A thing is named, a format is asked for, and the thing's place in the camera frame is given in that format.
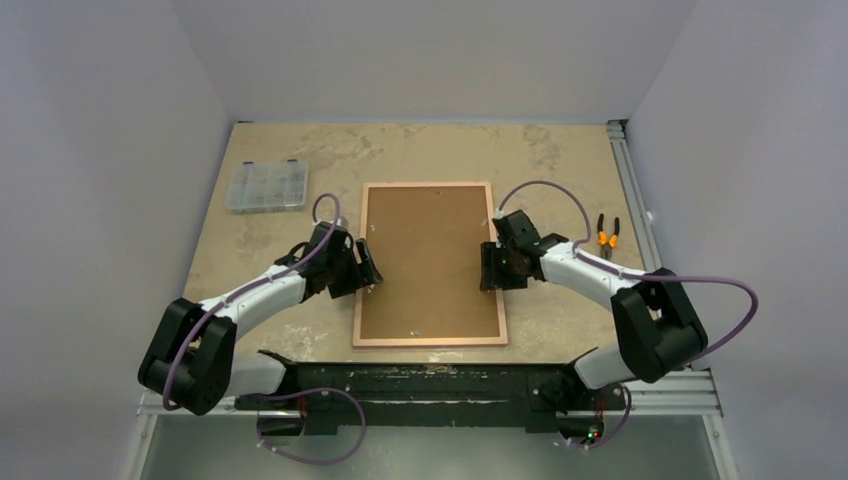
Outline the clear plastic organizer box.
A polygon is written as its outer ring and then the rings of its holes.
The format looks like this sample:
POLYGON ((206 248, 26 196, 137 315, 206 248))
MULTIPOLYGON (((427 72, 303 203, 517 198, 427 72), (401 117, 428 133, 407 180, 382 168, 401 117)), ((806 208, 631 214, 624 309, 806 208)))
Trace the clear plastic organizer box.
POLYGON ((237 214, 302 210, 309 164, 298 159, 242 162, 230 170, 225 207, 237 214))

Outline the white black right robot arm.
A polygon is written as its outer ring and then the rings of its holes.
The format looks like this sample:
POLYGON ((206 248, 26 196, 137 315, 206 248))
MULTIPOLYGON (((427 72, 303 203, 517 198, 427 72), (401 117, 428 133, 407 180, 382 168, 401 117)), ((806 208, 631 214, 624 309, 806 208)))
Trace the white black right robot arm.
POLYGON ((561 392, 569 404, 584 407, 614 383, 653 383, 706 349, 706 330, 673 272, 646 273, 586 255, 559 234, 541 236, 521 210, 499 213, 492 223, 496 238, 481 245, 481 290, 525 289, 537 280, 566 287, 612 315, 615 343, 564 368, 561 392))

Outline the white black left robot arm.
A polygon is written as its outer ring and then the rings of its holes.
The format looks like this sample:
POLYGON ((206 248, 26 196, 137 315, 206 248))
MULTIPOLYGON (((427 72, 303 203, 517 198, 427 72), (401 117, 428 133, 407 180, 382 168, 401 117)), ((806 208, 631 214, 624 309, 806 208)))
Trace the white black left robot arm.
POLYGON ((138 382, 162 395, 166 409, 195 415, 208 413, 224 398, 244 395, 287 408, 298 395, 298 382, 286 374, 289 360, 266 351, 238 355, 237 342, 323 291, 339 298, 382 281, 365 239, 320 222, 309 240, 246 284, 201 302, 172 301, 143 356, 138 382))

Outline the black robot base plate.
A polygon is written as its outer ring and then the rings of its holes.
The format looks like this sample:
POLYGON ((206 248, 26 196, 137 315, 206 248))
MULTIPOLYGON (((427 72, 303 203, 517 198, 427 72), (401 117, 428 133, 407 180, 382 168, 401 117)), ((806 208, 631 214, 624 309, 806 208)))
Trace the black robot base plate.
POLYGON ((240 396, 243 411, 293 411, 307 435, 341 426, 570 429, 580 436, 626 406, 624 388, 591 391, 564 364, 290 364, 271 394, 240 396))

